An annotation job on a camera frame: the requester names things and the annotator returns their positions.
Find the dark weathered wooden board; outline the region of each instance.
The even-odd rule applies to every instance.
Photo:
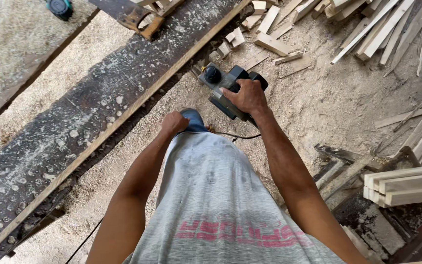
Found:
[[[83,153],[90,142],[111,125],[109,123],[129,109],[148,87],[214,28],[237,2],[211,0],[204,6],[199,0],[188,0],[166,19],[156,41],[148,42],[140,36],[133,36],[124,48],[92,67],[79,84],[3,147],[0,150],[0,232]],[[137,117],[134,118],[136,121],[131,118],[126,121],[130,122],[129,127],[137,122]],[[117,142],[114,139],[101,145],[102,154]],[[97,154],[93,152],[92,160],[98,160]],[[66,190],[70,190],[73,180],[78,177],[73,174],[77,172],[53,191],[48,201],[37,207],[11,235],[21,238],[27,233],[23,227],[27,226],[26,223],[33,225],[43,218]],[[0,251],[5,252],[8,247],[12,245],[5,241],[0,244]]]

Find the stack of lumber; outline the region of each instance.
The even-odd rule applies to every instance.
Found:
[[[363,197],[384,208],[422,202],[422,167],[364,175]]]

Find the sawdust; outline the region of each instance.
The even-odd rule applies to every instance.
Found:
[[[422,76],[416,77],[416,68],[413,67],[418,57],[412,50],[420,44],[418,41],[412,44],[413,48],[409,49],[406,59],[399,65],[402,70],[401,77],[391,74],[382,78],[384,72],[377,66],[378,54],[368,62],[360,62],[348,56],[334,66],[330,65],[337,47],[359,21],[358,16],[341,22],[329,22],[324,16],[313,20],[308,15],[281,39],[288,45],[302,45],[311,52],[310,67],[278,79],[279,72],[285,70],[285,64],[273,66],[271,60],[278,56],[271,54],[251,69],[259,72],[269,82],[266,90],[268,104],[312,175],[319,171],[318,164],[321,161],[313,148],[316,143],[366,153],[390,134],[389,127],[374,129],[372,121],[411,110],[413,105],[422,99]],[[91,65],[100,61],[108,52],[124,45],[127,37],[117,36],[122,34],[119,30],[122,27],[108,19],[103,22],[93,21],[74,40],[79,44],[73,45],[73,42],[55,60],[63,63],[55,64],[57,70],[50,69],[55,67],[53,64],[46,70],[51,70],[50,74],[44,76],[44,81],[39,84],[38,89],[32,89],[34,83],[21,94],[24,97],[20,98],[24,98],[26,103],[13,104],[8,113],[4,113],[5,116],[0,118],[0,146],[4,144],[4,136],[11,138],[37,113],[47,109],[54,100],[79,81]],[[95,45],[83,45],[83,38]],[[230,70],[233,65],[247,61],[262,50],[261,47],[253,45],[251,40],[247,39],[242,47],[233,50],[225,60],[213,53],[211,61],[223,70]],[[81,177],[70,197],[62,205],[67,214],[18,247],[14,257],[4,258],[0,263],[64,263],[102,218],[124,172],[155,137],[163,116],[172,110],[194,107],[200,111],[205,123],[213,124],[217,131],[242,136],[258,134],[249,123],[231,121],[208,102],[208,96],[207,87],[190,74],[184,75],[109,155]],[[416,118],[407,125],[417,122]],[[407,135],[398,138],[383,154],[395,153],[406,137]],[[248,155],[267,189],[278,204],[281,204],[278,190],[269,173],[261,138],[237,140],[235,144]],[[159,184],[160,177],[146,205],[147,219],[154,212]],[[375,215],[371,212],[360,218],[374,218]],[[85,257],[94,235],[78,252],[73,263],[78,263]],[[363,236],[373,250],[386,257],[387,252],[374,241],[374,237],[374,234]]]

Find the green tape measure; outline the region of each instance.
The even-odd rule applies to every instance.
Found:
[[[73,7],[69,0],[47,0],[46,8],[48,8],[57,18],[64,21],[68,21],[73,15]]]

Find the right hand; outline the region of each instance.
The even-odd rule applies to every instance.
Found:
[[[253,117],[269,109],[259,80],[238,79],[235,82],[241,86],[238,93],[231,92],[223,87],[220,90],[238,109],[251,114]]]

